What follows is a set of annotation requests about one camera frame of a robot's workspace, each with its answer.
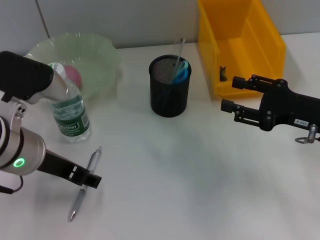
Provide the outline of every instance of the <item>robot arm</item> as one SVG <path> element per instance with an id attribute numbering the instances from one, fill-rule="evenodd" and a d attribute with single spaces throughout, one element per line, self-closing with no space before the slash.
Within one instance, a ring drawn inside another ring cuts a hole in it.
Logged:
<path id="1" fill-rule="evenodd" d="M 308 137 L 296 138 L 299 143 L 313 143 L 316 133 L 320 133 L 320 99 L 301 95 L 288 88 L 284 79 L 252 75 L 246 81 L 235 76 L 232 87 L 249 89 L 263 93 L 259 110 L 235 104 L 223 99 L 221 110 L 235 113 L 234 121 L 259 127 L 264 131 L 271 131 L 274 126 L 287 124 L 293 127 L 309 130 Z"/>
<path id="2" fill-rule="evenodd" d="M 50 66 L 12 52 L 0 52 L 3 69 L 0 91 L 0 170 L 23 176 L 35 170 L 64 178 L 77 185 L 97 188 L 101 177 L 49 150 L 38 134 L 21 127 L 27 106 L 41 98 L 64 101 L 68 88 Z M 13 190 L 0 187 L 0 192 Z"/>

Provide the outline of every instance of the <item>pink ball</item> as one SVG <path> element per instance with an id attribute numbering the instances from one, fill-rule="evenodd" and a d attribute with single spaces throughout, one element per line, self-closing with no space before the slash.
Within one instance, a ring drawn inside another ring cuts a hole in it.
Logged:
<path id="1" fill-rule="evenodd" d="M 74 82 L 74 84 L 78 87 L 79 90 L 82 89 L 82 79 L 79 71 L 74 67 L 70 65 L 64 65 L 64 69 L 66 72 L 66 76 Z"/>

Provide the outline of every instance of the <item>white wall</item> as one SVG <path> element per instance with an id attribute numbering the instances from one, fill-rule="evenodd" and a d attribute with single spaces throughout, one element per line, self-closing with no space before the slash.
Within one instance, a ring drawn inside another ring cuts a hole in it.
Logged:
<path id="1" fill-rule="evenodd" d="M 319 0 L 261 0 L 281 34 L 320 32 Z M 116 47 L 197 40 L 197 0 L 38 0 L 51 36 L 96 32 Z M 35 0 L 0 0 L 0 51 L 26 53 L 46 38 Z"/>

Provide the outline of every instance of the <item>bottle cap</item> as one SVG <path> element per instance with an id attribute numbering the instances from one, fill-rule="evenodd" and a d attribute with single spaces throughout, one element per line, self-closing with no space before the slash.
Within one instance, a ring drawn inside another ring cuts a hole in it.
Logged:
<path id="1" fill-rule="evenodd" d="M 56 71 L 62 77 L 63 80 L 66 80 L 67 73 L 64 66 L 61 63 L 52 62 L 49 64 L 49 66 L 53 68 L 53 70 Z"/>

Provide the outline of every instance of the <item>green indicator light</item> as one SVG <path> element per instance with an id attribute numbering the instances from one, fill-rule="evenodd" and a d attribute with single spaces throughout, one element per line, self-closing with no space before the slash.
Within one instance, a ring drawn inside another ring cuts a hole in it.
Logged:
<path id="1" fill-rule="evenodd" d="M 15 168 L 20 168 L 25 164 L 25 159 L 24 158 L 18 158 L 17 160 L 14 161 L 13 166 Z"/>

